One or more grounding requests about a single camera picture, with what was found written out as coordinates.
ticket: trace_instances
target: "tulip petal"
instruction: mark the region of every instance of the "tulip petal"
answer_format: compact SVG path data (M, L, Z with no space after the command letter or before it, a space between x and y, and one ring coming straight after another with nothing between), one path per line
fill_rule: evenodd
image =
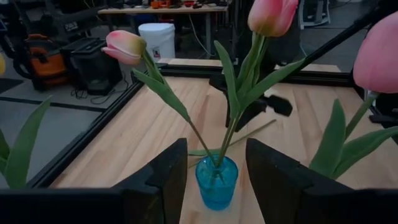
M106 36L106 44L128 55L142 55L146 48L144 39L125 30L116 30Z
M273 37L280 37L288 31L289 27L292 25L298 4L299 0L284 0L281 16L278 17L277 24L272 34Z
M135 57L133 55L128 55L120 50L112 49L109 47L103 47L102 51L112 58L117 59L118 61L128 64L128 65L138 65L140 62L140 57Z
M271 36L282 6L282 0L255 0L248 17L250 29L263 36Z
M379 21L367 34L354 64L358 86L380 93L398 93L398 12Z

